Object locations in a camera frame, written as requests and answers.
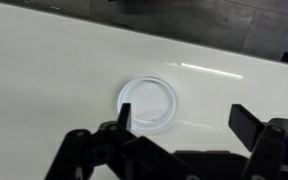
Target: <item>dark floor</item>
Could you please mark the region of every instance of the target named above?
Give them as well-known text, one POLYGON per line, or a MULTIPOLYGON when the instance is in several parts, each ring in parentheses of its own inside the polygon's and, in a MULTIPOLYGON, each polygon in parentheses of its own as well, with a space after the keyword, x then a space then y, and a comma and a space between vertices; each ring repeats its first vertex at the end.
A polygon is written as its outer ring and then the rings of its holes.
POLYGON ((288 0, 0 0, 280 61, 288 0))

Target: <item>black mechanical part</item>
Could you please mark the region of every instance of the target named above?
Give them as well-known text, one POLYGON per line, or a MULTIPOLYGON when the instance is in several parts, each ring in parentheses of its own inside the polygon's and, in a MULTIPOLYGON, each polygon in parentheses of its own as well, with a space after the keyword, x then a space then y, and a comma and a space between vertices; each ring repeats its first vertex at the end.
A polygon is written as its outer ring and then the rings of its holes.
POLYGON ((95 134, 69 132, 46 180, 87 180, 94 167, 106 164, 123 180, 286 180, 288 120, 260 122, 241 105, 232 105, 229 126, 252 153, 227 151, 168 153, 131 128, 131 105, 123 104, 117 121, 101 124, 95 134))

